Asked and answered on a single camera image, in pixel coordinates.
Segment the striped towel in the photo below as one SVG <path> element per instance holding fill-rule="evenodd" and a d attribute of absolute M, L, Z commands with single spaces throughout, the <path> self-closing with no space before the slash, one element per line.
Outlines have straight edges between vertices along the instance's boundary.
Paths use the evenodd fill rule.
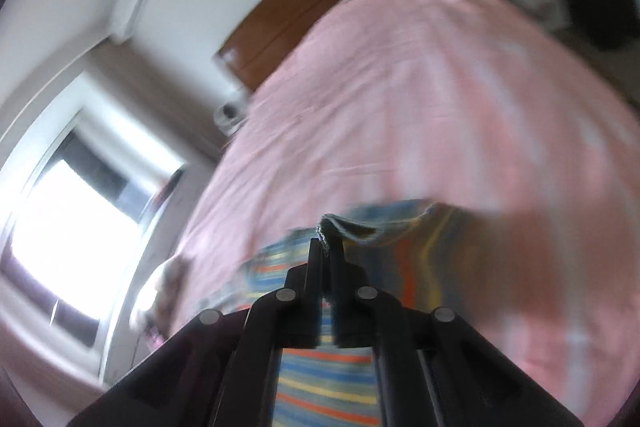
<path fill-rule="evenodd" d="M 452 266 L 463 242 L 465 214 L 424 200 L 360 207 L 348 217 L 328 214 L 343 238 L 345 257 L 361 265 L 369 283 L 395 295 L 407 307 L 430 311 L 447 305 L 465 315 Z M 294 230 L 244 264 L 233 282 L 204 307 L 223 312 L 250 306 L 284 285 L 287 270 L 306 263 L 315 229 Z M 378 425 L 380 408 L 371 349 L 332 344 L 331 308 L 322 304 L 321 345 L 285 349 L 278 375 L 273 425 Z"/>

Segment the pillow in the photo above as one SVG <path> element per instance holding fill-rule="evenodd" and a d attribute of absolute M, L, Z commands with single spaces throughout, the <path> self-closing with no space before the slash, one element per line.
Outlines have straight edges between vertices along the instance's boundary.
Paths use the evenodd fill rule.
<path fill-rule="evenodd" d="M 133 304 L 129 316 L 132 331 L 169 337 L 172 314 L 188 266 L 188 261 L 177 255 L 154 270 Z"/>

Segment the bed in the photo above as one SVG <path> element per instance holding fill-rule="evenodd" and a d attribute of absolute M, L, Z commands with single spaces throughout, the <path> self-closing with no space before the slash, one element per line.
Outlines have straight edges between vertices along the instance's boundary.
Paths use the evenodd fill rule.
<path fill-rule="evenodd" d="M 492 240 L 465 318 L 612 420 L 640 375 L 640 126 L 581 60 L 503 0 L 263 0 L 218 55 L 255 94 L 180 242 L 173 331 L 288 230 L 432 198 Z"/>

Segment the window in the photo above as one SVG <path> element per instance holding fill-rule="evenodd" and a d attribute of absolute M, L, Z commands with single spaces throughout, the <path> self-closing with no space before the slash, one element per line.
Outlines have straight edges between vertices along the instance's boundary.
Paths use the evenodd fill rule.
<path fill-rule="evenodd" d="M 50 324 L 91 347 L 154 201 L 71 131 L 17 212 L 0 269 Z"/>

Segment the pink bedsheet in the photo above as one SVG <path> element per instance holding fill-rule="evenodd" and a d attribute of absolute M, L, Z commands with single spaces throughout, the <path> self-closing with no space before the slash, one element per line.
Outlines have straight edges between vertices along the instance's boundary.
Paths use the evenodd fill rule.
<path fill-rule="evenodd" d="M 343 0 L 256 92 L 180 246 L 174 327 L 293 227 L 434 198 L 489 224 L 474 325 L 588 426 L 640 377 L 640 126 L 503 0 Z"/>

